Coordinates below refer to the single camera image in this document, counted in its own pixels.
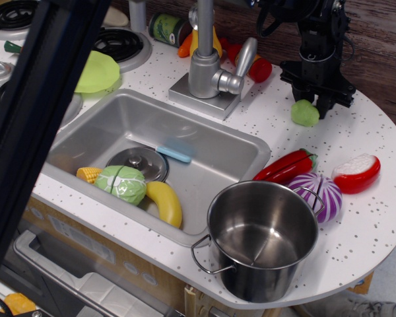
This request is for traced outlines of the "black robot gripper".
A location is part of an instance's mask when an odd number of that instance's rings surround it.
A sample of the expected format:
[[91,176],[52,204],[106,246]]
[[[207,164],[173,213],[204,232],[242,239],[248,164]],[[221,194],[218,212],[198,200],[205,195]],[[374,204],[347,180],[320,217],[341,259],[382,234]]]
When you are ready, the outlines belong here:
[[343,46],[350,18],[344,1],[312,1],[312,12],[297,22],[301,36],[300,61],[284,61],[281,80],[292,85],[295,101],[316,102],[319,118],[335,104],[350,107],[356,88],[341,74]]

